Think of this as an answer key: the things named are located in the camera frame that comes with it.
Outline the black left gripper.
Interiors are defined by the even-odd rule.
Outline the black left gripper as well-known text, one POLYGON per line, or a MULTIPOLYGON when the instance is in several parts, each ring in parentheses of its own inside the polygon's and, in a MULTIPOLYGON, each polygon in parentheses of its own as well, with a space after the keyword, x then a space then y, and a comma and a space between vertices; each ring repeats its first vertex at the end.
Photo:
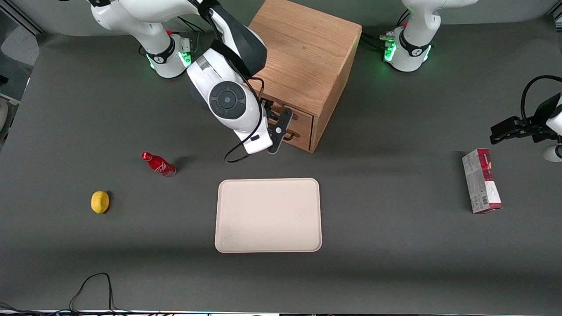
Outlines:
MULTIPOLYGON (((561 138, 561 94, 558 93, 542 102, 530 124, 538 134, 532 135, 534 143, 544 140, 560 141, 561 138)), ((496 145, 504 140, 528 137, 524 120, 512 116, 490 128, 490 144, 496 145)))

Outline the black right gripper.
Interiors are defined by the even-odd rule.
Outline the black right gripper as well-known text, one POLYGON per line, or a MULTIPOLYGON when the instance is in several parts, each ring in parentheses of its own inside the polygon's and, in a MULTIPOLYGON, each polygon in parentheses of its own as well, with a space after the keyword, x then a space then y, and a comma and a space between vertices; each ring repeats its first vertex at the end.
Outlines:
POLYGON ((273 111, 274 102, 267 99, 262 99, 262 106, 264 108, 265 117, 267 118, 267 126, 269 129, 276 129, 279 127, 279 114, 273 111))

